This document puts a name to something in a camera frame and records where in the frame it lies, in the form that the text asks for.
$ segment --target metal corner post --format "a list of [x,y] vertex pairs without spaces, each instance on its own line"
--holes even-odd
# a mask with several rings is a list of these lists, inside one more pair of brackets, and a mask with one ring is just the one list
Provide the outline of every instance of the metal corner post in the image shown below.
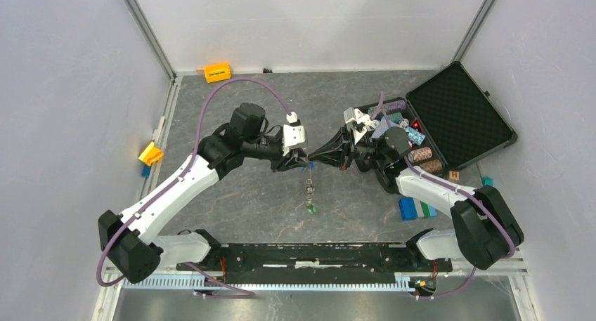
[[476,13],[474,20],[472,21],[472,24],[469,26],[469,28],[464,36],[464,39],[462,40],[462,43],[460,44],[457,51],[455,52],[455,55],[453,56],[453,59],[451,62],[462,60],[462,58],[464,57],[464,55],[466,54],[466,52],[469,48],[469,45],[472,44],[472,41],[474,41],[474,38],[476,37],[478,30],[484,23],[486,16],[491,11],[495,1],[496,0],[484,0],[482,2],[482,5],[480,5],[480,9]]
[[137,0],[124,0],[124,2],[128,6],[138,27],[141,29],[143,36],[145,37],[145,39],[147,39],[149,46],[151,46],[153,53],[157,57],[157,60],[160,62],[160,65],[162,66],[162,69],[172,81],[175,80],[176,71],[169,63],[163,48],[157,40],[155,33],[153,33],[153,30],[151,29],[151,26],[149,25],[149,22],[147,21],[147,18],[145,17],[143,10],[141,10],[141,7],[139,6]]

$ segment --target black foam lining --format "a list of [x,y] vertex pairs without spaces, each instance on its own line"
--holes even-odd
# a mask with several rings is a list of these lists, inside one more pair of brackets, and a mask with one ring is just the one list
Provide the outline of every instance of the black foam lining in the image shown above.
[[460,63],[407,94],[449,167],[458,168],[514,138]]

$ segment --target gray tabletop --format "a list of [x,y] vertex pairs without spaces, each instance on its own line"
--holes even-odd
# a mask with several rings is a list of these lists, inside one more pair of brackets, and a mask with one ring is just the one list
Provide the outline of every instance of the gray tabletop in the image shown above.
[[[326,143],[343,123],[351,106],[376,103],[405,94],[435,71],[324,72],[249,75],[275,88],[295,111],[308,135],[308,150]],[[217,84],[204,77],[184,77],[177,99],[159,182],[171,175],[190,154],[197,118],[205,98]],[[263,87],[238,82],[225,87],[211,102],[202,135],[228,122],[243,102],[256,103],[271,123],[284,124],[285,113]],[[405,241],[425,228],[445,229],[451,221],[436,218],[402,221],[398,195],[386,193],[372,172],[355,165],[340,171],[317,163],[312,171],[317,214],[304,207],[307,172],[293,169],[272,173],[269,162],[246,159],[242,167],[202,192],[162,231],[204,228],[220,242],[395,242]],[[461,173],[462,184],[481,185],[475,166]]]

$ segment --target gray floor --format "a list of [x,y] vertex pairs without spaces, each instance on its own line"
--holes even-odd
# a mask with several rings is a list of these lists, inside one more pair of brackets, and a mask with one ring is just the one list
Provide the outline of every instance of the gray floor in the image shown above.
[[[462,278],[440,278],[439,292]],[[203,300],[190,291],[125,289],[114,320],[520,320],[506,277],[475,278],[455,296],[416,302],[401,292],[258,291],[246,300]]]
[[[326,143],[343,125],[343,111],[404,96],[435,71],[329,72],[252,75],[272,85],[290,104],[308,134],[309,149]],[[170,128],[159,182],[171,175],[190,154],[203,101],[216,84],[204,77],[184,77]],[[229,121],[243,102],[267,112],[271,125],[284,124],[277,100],[256,84],[239,82],[225,87],[211,102],[202,135]],[[399,196],[387,194],[373,173],[347,171],[317,164],[312,172],[318,213],[304,208],[307,173],[298,169],[271,173],[269,163],[246,160],[215,186],[205,190],[174,217],[162,234],[204,228],[220,242],[405,241],[424,228],[449,228],[439,215],[424,221],[402,221]],[[462,183],[479,186],[476,167],[462,173]]]

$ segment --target yellow connector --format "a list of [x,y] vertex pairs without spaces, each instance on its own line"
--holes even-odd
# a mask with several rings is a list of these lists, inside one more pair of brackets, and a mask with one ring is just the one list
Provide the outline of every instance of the yellow connector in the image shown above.
[[138,160],[151,166],[151,164],[159,161],[162,157],[164,157],[164,153],[155,146],[153,141],[151,141],[143,150],[141,150]]
[[203,71],[205,72],[205,79],[208,84],[227,80],[232,77],[232,72],[228,63],[217,63],[215,65],[206,66]]

